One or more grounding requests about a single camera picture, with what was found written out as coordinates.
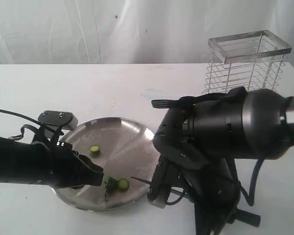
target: metal wire basket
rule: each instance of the metal wire basket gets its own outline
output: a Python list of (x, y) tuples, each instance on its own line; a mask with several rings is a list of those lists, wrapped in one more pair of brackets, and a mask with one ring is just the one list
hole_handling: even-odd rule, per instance
[(204, 93), (244, 86), (275, 90), (291, 47), (268, 30), (209, 39)]

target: white tabletop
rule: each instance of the white tabletop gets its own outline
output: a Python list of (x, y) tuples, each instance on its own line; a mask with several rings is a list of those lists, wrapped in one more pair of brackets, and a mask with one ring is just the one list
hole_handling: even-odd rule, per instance
[[(156, 131), (166, 110), (150, 101), (200, 95), (206, 64), (0, 65), (0, 108), (37, 118), (43, 110), (73, 112), (82, 124), (101, 117), (124, 117)], [(294, 68), (284, 68), (278, 87), (294, 95)], [(28, 123), (0, 114), (0, 136), (19, 134)], [(26, 132), (24, 141), (32, 135)], [(240, 160), (239, 178), (248, 188), (254, 161)], [(236, 221), (223, 234), (294, 234), (294, 148), (260, 171), (255, 206), (240, 209), (262, 216), (258, 229)], [(58, 199), (49, 187), (0, 184), (0, 235), (195, 234), (194, 206), (183, 199), (158, 209), (145, 198), (120, 210), (87, 212)]]

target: white curtain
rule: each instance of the white curtain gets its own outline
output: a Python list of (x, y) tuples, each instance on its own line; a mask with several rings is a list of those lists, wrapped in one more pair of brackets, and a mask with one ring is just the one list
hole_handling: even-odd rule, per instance
[(211, 37), (269, 29), (294, 0), (0, 0), (0, 64), (203, 63)]

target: stainless steel plate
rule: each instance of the stainless steel plate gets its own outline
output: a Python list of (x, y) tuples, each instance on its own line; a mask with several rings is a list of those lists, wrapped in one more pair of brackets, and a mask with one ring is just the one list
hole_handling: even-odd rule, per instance
[[(103, 167), (104, 178), (126, 178), (130, 188), (126, 192), (116, 191), (104, 200), (104, 183), (100, 187), (84, 186), (82, 189), (54, 189), (65, 203), (86, 211), (107, 211), (135, 202), (146, 194), (148, 185), (133, 180), (136, 176), (151, 180), (159, 159), (159, 153), (151, 140), (153, 133), (142, 124), (120, 117), (95, 119), (78, 126), (66, 134), (61, 141), (71, 143), (73, 150), (88, 156), (93, 163)], [(100, 145), (97, 158), (89, 155), (92, 145)]]

